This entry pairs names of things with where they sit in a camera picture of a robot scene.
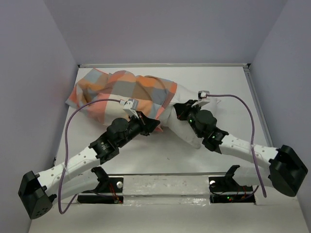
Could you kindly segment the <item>white pillow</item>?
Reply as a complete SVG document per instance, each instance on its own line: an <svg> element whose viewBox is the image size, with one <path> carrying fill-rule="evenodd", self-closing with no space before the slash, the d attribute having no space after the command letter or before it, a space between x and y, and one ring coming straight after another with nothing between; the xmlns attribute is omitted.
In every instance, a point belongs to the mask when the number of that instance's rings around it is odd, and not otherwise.
<svg viewBox="0 0 311 233"><path fill-rule="evenodd" d="M194 130L186 120L181 121L177 118L174 108L174 104L186 103L189 100L198 100L198 91L191 91L184 86L177 84L174 97L168 107L159 116L160 126L168 127L184 142L188 143L195 149L200 149L202 144L201 139L196 136Z"/></svg>

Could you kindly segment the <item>colourful checked pillowcase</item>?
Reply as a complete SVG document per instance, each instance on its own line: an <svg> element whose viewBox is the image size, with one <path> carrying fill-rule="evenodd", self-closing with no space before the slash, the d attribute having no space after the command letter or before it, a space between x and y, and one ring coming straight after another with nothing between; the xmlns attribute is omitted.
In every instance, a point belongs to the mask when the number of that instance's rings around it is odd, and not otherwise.
<svg viewBox="0 0 311 233"><path fill-rule="evenodd" d="M118 117L128 118L120 102L134 99L138 101L137 111L160 121L158 130L172 130L178 125L173 107L176 91L177 83L166 79L126 70L105 73L94 68L75 84L66 104L74 109L82 107L87 117L108 126Z"/></svg>

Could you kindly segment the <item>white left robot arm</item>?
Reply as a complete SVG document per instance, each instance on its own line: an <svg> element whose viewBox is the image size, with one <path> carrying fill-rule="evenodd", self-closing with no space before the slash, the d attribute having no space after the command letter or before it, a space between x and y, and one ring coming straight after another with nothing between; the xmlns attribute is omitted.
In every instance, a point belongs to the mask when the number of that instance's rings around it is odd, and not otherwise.
<svg viewBox="0 0 311 233"><path fill-rule="evenodd" d="M159 120L140 113L129 120L116 118L98 139L80 153L65 162L35 174L33 171L22 177L18 196L30 219L46 214L53 201L61 197L62 186L89 169L111 160L137 135L148 136L160 124Z"/></svg>

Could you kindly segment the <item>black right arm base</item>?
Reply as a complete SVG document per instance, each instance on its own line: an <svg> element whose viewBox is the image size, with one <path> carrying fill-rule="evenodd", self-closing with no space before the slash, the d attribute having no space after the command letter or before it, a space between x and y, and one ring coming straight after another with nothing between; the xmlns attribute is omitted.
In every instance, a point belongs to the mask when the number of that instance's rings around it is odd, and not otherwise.
<svg viewBox="0 0 311 233"><path fill-rule="evenodd" d="M238 168L239 165L233 165L225 175L208 178L211 204L256 203L253 187L241 186L235 181L234 175Z"/></svg>

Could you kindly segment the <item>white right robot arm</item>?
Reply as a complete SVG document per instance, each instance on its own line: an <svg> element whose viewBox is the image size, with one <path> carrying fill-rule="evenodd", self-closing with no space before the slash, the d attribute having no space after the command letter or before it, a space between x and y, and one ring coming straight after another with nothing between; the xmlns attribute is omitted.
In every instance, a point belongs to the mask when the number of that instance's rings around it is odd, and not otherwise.
<svg viewBox="0 0 311 233"><path fill-rule="evenodd" d="M256 178L251 177L252 171L244 170L239 165L230 168L224 176L224 185L228 190L235 190L242 183L254 184L258 181L262 187L272 186L285 196L297 195L308 169L291 147L265 147L238 139L219 129L216 118L210 111L202 110L196 100L177 103L174 109L177 118L187 121L196 136L203 140L206 149L254 163Z"/></svg>

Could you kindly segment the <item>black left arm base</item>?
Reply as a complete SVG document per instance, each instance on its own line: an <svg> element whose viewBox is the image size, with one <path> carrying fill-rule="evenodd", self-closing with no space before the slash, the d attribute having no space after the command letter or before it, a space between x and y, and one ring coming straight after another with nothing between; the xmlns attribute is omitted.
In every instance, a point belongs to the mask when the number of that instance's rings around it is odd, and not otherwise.
<svg viewBox="0 0 311 233"><path fill-rule="evenodd" d="M95 175L95 187L80 193L77 202L80 204L123 204L123 176L108 176L101 167L94 167L90 175Z"/></svg>

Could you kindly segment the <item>aluminium table edge rail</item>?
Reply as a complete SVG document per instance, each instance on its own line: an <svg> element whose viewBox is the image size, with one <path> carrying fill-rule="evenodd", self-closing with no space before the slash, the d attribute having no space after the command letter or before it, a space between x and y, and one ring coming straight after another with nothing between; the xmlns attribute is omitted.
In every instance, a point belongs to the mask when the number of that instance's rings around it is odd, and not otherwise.
<svg viewBox="0 0 311 233"><path fill-rule="evenodd" d="M247 63L134 63L134 64L78 64L79 68L128 68L128 67L243 67Z"/></svg>

